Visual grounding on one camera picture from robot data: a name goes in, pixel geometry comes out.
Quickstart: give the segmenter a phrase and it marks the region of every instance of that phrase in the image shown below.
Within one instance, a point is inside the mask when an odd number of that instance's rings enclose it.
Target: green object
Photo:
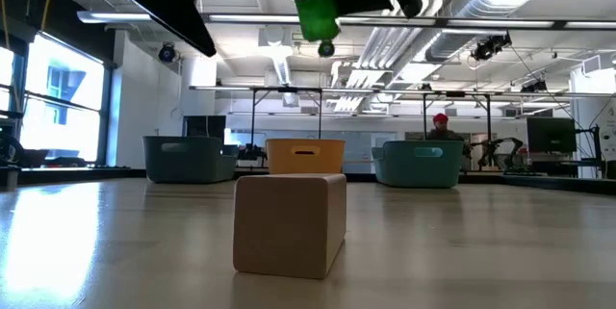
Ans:
[[[169,184],[231,180],[239,154],[237,146],[207,137],[143,137],[143,148],[147,177]]]
[[[340,28],[336,24],[339,14],[334,0],[295,0],[295,6],[301,33],[306,40],[331,42],[340,34]]]
[[[400,188],[441,188],[457,185],[463,142],[396,141],[372,149],[376,179]]]

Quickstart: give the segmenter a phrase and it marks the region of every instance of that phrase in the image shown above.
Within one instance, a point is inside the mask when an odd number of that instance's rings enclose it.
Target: ceiling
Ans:
[[[140,12],[127,0],[75,0],[91,11]],[[199,0],[197,7],[205,13],[295,13],[291,0]],[[616,17],[616,3],[613,0],[530,0],[512,16],[528,18],[588,18],[612,19]],[[218,65],[218,75],[236,79],[263,76],[272,68],[270,58],[256,55],[259,26],[209,25],[218,52],[223,60]],[[199,55],[192,48],[152,24],[132,25],[131,39],[153,55],[164,41],[176,41],[176,48],[183,56]],[[294,39],[300,36],[298,27],[291,28]],[[316,71],[329,73],[335,60],[356,61],[369,40],[370,28],[345,28],[335,40],[336,57],[321,59],[317,45],[297,40],[295,54],[289,58],[291,71]],[[503,89],[509,82],[528,75],[528,70],[546,67],[545,76],[551,90],[568,88],[569,69],[578,64],[574,60],[561,58],[584,58],[597,50],[616,50],[616,33],[606,32],[523,32],[511,33],[514,47],[520,59],[512,50],[500,53],[492,62],[477,68],[468,59],[468,51],[452,59],[435,72],[431,80],[434,89]],[[558,53],[559,59],[552,57]]]

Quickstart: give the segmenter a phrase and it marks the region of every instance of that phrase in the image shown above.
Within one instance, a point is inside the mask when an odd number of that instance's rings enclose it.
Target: person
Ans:
[[[426,139],[428,141],[465,142],[460,135],[456,134],[448,128],[449,118],[446,115],[439,113],[438,115],[434,116],[434,118],[432,118],[432,122],[434,122],[434,129],[427,134]],[[469,156],[471,154],[471,148],[467,146],[466,142],[464,143],[464,149],[462,150],[462,153],[465,156]]]

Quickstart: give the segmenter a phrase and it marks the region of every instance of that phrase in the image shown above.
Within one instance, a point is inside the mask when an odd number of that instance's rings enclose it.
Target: ceiling duct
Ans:
[[[281,26],[266,26],[259,29],[259,52],[273,61],[278,84],[282,87],[288,87],[292,83],[287,62],[287,58],[293,55],[292,45],[290,29]],[[299,97],[296,93],[285,92],[282,98],[285,107],[299,107]]]
[[[442,17],[508,17],[529,0],[451,0],[437,14]],[[473,34],[444,33],[442,30],[423,30],[409,50],[393,67],[394,80],[389,84],[413,85],[441,67],[440,64],[412,64],[429,61],[444,63],[455,57],[471,41]]]

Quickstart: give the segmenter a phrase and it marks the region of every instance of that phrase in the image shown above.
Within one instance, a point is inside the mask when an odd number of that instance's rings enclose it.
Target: bin handle cutout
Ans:
[[[161,150],[166,153],[184,153],[190,149],[188,144],[184,143],[163,143]]]
[[[435,147],[416,147],[413,149],[415,157],[439,158],[443,156],[443,149]]]
[[[319,155],[321,149],[313,145],[296,145],[291,148],[291,153],[294,155]]]

